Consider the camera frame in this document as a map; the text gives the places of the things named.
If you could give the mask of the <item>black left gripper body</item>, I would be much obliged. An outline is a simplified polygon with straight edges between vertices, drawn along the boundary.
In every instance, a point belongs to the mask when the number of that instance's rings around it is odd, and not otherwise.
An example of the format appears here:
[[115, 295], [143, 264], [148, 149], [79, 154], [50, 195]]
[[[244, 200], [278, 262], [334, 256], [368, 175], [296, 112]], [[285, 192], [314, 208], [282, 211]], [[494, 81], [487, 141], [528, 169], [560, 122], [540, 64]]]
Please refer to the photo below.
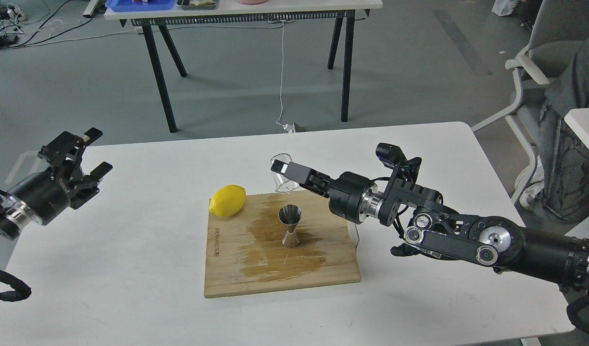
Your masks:
[[29, 175], [8, 190], [8, 194], [27, 206], [42, 225], [48, 225], [70, 207], [68, 193], [68, 180], [55, 179], [49, 169]]

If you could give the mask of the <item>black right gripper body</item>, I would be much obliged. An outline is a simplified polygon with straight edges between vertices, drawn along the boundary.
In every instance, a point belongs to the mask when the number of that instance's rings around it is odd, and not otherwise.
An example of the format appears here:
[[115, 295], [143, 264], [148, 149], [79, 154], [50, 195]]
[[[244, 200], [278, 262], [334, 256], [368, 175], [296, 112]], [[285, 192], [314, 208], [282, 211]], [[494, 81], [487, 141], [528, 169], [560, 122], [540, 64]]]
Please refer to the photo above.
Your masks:
[[332, 214], [356, 225], [366, 219], [363, 212], [365, 199], [377, 193], [373, 180], [352, 172], [344, 172], [337, 179], [331, 179], [324, 173], [310, 173], [308, 187], [310, 191], [329, 199]]

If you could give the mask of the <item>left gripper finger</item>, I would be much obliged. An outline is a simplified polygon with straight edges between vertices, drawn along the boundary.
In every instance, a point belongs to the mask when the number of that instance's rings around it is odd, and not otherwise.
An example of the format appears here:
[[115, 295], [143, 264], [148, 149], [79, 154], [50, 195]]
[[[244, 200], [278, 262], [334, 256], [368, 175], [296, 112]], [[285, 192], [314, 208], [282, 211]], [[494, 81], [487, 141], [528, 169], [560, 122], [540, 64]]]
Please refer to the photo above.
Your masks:
[[50, 165], [50, 172], [55, 179], [81, 180], [82, 155], [87, 146], [103, 136], [103, 132], [92, 127], [83, 135], [77, 136], [64, 131], [52, 142], [42, 146], [38, 157]]
[[78, 210], [86, 202], [99, 193], [103, 177], [113, 169], [107, 162], [101, 162], [90, 174], [83, 174], [80, 166], [75, 167], [72, 177], [68, 180], [70, 208]]

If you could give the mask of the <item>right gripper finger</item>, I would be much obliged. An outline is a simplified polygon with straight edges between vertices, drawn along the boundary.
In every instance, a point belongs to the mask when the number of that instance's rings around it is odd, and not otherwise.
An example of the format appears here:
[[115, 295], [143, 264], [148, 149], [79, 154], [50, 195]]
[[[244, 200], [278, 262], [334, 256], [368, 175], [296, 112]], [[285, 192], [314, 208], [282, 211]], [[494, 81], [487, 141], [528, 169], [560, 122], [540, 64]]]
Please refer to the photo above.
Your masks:
[[286, 163], [280, 160], [275, 160], [272, 163], [271, 171], [278, 173], [299, 185], [316, 185], [319, 182], [315, 170], [296, 162]]

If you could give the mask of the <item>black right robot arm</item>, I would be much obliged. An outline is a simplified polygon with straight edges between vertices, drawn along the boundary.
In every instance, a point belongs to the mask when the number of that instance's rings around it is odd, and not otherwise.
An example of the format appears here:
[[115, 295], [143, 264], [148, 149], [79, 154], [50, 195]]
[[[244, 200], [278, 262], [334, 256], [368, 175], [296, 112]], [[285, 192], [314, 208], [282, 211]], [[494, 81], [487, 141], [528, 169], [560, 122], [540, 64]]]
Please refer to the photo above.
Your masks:
[[391, 248], [397, 257], [422, 254], [439, 260], [463, 260], [558, 284], [560, 291], [583, 290], [567, 306], [570, 322], [589, 334], [579, 313], [589, 307], [589, 239], [550, 234], [519, 226], [496, 215], [460, 214], [445, 206], [442, 194], [416, 184], [421, 158], [406, 159], [400, 147], [378, 144], [376, 155], [392, 173], [384, 191], [375, 180], [344, 172], [338, 178], [292, 161], [272, 159], [271, 171], [329, 199], [328, 206], [349, 222], [373, 217], [394, 226], [403, 243]]

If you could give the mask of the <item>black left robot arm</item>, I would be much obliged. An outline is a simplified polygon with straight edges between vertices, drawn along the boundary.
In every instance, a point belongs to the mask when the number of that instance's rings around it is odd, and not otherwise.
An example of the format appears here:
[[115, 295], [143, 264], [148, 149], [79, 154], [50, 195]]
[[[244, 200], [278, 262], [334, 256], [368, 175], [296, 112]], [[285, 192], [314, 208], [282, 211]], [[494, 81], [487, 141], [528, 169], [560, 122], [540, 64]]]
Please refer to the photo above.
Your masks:
[[15, 243], [30, 223], [48, 225], [67, 208], [77, 210], [99, 193], [99, 184], [112, 165], [102, 162], [83, 173], [81, 162], [87, 147], [102, 134], [97, 128], [81, 135], [62, 132], [37, 153], [47, 165], [43, 171], [31, 173], [9, 190], [0, 189], [0, 284], [9, 287], [0, 293], [0, 301], [15, 302], [31, 295], [25, 282], [5, 271], [13, 246], [3, 242]]

